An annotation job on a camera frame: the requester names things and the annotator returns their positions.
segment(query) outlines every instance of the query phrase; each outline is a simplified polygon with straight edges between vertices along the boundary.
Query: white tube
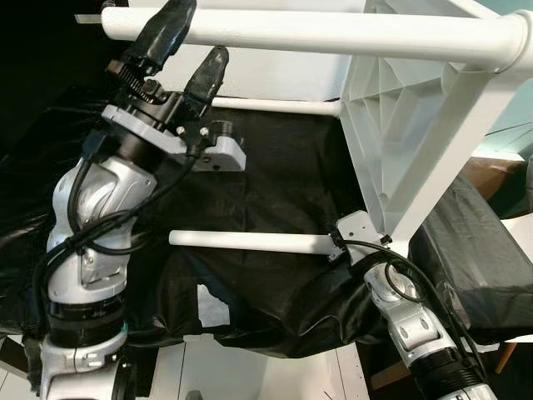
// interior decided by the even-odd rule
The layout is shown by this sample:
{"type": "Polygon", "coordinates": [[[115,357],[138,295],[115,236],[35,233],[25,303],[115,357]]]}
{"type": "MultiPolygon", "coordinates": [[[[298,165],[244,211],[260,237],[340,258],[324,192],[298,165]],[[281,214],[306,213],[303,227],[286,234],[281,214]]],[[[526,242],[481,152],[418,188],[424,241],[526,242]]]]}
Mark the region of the white tube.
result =
{"type": "Polygon", "coordinates": [[[331,254],[334,247],[327,235],[287,233],[171,231],[168,242],[177,246],[325,255],[331,254]]]}
{"type": "Polygon", "coordinates": [[[287,100],[258,100],[253,98],[215,97],[213,107],[237,108],[241,110],[270,111],[274,113],[296,113],[331,115],[338,117],[341,102],[297,102],[287,100]]]}
{"type": "MultiPolygon", "coordinates": [[[[106,7],[112,39],[134,40],[157,8],[106,7]]],[[[520,15],[492,19],[198,9],[185,43],[510,66],[527,37],[520,15]]]]}

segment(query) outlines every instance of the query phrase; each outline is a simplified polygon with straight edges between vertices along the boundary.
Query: white wall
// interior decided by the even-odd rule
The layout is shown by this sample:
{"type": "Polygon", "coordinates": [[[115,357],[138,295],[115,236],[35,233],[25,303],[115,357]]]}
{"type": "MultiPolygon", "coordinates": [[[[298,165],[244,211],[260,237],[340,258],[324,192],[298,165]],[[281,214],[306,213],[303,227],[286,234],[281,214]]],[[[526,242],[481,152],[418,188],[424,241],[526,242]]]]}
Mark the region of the white wall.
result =
{"type": "MultiPolygon", "coordinates": [[[[158,7],[165,0],[130,0],[158,7]]],[[[365,0],[197,0],[200,8],[361,12],[365,0]]],[[[182,90],[210,47],[183,45],[157,75],[167,90],[182,90]]],[[[230,48],[222,96],[323,101],[340,97],[349,57],[336,54],[230,48]]]]}

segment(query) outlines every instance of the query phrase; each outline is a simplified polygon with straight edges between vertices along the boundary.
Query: black fabric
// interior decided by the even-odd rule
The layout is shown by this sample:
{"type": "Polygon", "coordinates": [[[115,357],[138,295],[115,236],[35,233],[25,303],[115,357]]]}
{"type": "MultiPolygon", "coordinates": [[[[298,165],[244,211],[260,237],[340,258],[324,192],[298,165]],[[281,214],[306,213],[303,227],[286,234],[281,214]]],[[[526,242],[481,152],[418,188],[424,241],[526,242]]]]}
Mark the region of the black fabric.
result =
{"type": "MultiPolygon", "coordinates": [[[[31,273],[53,225],[52,191],[78,160],[102,105],[68,94],[0,163],[3,332],[35,323],[31,273]],[[78,112],[73,98],[82,99],[78,112]]],[[[166,346],[210,332],[227,346],[297,358],[386,334],[346,259],[331,265],[323,256],[167,244],[171,229],[328,233],[338,218],[364,208],[338,120],[237,110],[213,110],[210,117],[234,122],[245,138],[247,170],[195,172],[142,215],[138,224],[155,238],[128,264],[130,344],[166,346]],[[229,305],[230,325],[202,328],[200,283],[229,305]]],[[[176,171],[173,162],[163,163],[159,183],[176,171]]]]}
{"type": "Polygon", "coordinates": [[[533,332],[533,265],[466,177],[426,218],[410,257],[478,343],[533,332]]]}

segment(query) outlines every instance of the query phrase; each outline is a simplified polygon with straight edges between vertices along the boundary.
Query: white metal pole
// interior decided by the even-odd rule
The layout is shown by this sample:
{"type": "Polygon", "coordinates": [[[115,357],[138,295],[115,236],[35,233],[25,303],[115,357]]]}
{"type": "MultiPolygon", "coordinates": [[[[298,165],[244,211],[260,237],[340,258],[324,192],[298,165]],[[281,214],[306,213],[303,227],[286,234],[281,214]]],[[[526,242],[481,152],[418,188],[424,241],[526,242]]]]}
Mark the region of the white metal pole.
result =
{"type": "MultiPolygon", "coordinates": [[[[113,39],[134,40],[158,8],[106,7],[113,39]]],[[[185,43],[358,54],[509,67],[527,38],[517,14],[477,19],[422,15],[198,9],[185,43]]]]}
{"type": "Polygon", "coordinates": [[[332,254],[334,248],[327,235],[288,233],[171,231],[168,242],[178,246],[324,255],[332,254]]]}
{"type": "Polygon", "coordinates": [[[335,102],[296,102],[286,100],[215,97],[213,100],[213,107],[270,111],[274,113],[331,115],[333,117],[338,117],[341,113],[341,102],[338,100],[335,102]]]}

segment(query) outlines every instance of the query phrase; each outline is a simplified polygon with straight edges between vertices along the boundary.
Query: white horizontal bar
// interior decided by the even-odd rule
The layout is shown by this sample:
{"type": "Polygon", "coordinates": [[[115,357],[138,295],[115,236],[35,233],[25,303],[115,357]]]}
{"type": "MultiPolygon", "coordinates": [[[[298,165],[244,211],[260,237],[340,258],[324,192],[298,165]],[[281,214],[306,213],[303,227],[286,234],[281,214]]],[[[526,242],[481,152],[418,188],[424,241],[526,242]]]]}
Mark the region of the white horizontal bar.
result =
{"type": "Polygon", "coordinates": [[[178,246],[201,248],[236,248],[267,252],[325,254],[333,253],[333,241],[327,235],[288,233],[171,231],[168,242],[178,246]]]}
{"type": "MultiPolygon", "coordinates": [[[[112,39],[135,40],[158,8],[106,7],[112,39]]],[[[341,12],[198,9],[185,43],[314,53],[359,54],[510,66],[526,42],[519,15],[477,19],[341,12]]]]}
{"type": "Polygon", "coordinates": [[[341,102],[338,100],[335,102],[297,102],[259,100],[255,98],[215,97],[213,107],[270,111],[274,113],[331,115],[333,117],[338,117],[341,113],[341,102]]]}

